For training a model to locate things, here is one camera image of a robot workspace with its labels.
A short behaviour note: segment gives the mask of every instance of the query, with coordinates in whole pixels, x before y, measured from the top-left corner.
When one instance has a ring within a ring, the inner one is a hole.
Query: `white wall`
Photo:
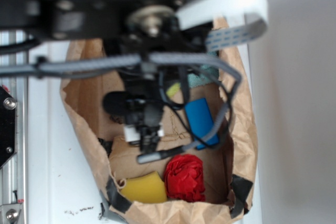
[[[269,0],[250,45],[264,224],[336,222],[336,0]]]

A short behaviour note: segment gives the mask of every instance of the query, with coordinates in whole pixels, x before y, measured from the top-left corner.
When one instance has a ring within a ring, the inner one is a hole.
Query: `black metal plate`
[[[0,168],[2,168],[2,166],[16,152],[16,109],[7,110],[4,107],[4,101],[7,98],[11,98],[11,96],[2,87],[0,87]],[[12,152],[8,153],[7,148],[12,148]]]

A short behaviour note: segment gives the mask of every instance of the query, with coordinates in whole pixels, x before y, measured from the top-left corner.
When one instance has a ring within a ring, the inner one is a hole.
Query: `black tape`
[[[109,203],[114,207],[116,210],[125,213],[132,205],[128,199],[123,197],[119,192],[114,184],[113,179],[110,177],[109,181],[106,185],[107,196],[109,197]]]
[[[237,175],[232,176],[232,190],[235,193],[236,201],[235,201],[235,207],[231,211],[230,215],[231,218],[236,218],[240,213],[244,210],[245,212],[245,202],[248,197],[248,194],[251,191],[251,188],[253,186],[253,183],[249,180],[246,180],[242,177],[239,177]]]

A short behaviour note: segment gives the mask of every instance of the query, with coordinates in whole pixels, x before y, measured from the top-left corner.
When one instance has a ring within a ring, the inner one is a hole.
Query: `yellow sponge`
[[[164,182],[157,172],[138,178],[126,179],[126,185],[120,193],[130,201],[142,203],[162,203],[167,201]]]

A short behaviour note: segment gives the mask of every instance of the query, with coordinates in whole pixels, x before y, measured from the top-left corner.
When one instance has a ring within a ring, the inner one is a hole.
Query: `yellow object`
[[[120,193],[130,201],[142,203],[162,203],[167,201],[164,182],[157,172],[138,178],[126,179],[126,185]]]
[[[170,88],[168,88],[166,94],[168,95],[169,98],[173,97],[179,90],[180,90],[180,83],[175,83],[172,85]]]

